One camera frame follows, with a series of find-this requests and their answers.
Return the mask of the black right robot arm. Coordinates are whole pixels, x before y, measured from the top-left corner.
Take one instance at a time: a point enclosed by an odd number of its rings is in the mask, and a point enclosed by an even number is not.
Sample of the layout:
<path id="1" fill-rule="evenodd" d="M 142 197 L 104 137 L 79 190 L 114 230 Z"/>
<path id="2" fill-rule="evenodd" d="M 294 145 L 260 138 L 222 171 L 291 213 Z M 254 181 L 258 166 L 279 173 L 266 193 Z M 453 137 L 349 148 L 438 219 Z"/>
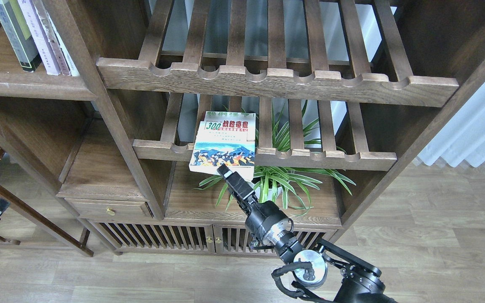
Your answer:
<path id="1" fill-rule="evenodd" d="M 304 301 L 324 303 L 325 299 L 312 290 L 324 284 L 329 265 L 337 267 L 342 286 L 335 296 L 335 303 L 392 303 L 393 298 L 384 294 L 381 271 L 340 247 L 320 239 L 312 249 L 306 249 L 292 231 L 293 221 L 275 203 L 260 203 L 254 190 L 239 173 L 227 166 L 218 168 L 229 192 L 247 215 L 245 226 L 255 250 L 273 249 L 284 262 L 272 272 L 277 288 L 283 294 Z"/>

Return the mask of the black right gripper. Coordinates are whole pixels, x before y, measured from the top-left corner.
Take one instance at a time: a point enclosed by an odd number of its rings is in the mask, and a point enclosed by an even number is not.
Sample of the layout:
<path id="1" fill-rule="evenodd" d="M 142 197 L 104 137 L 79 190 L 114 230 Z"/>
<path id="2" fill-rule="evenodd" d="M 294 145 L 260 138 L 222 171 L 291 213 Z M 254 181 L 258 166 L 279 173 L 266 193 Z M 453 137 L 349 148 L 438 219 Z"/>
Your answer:
<path id="1" fill-rule="evenodd" d="M 237 172 L 222 164 L 217 173 L 226 180 L 228 189 L 247 215 L 245 226 L 256 241 L 253 246 L 288 246 L 290 219 L 272 201 L 259 203 L 254 190 Z"/>

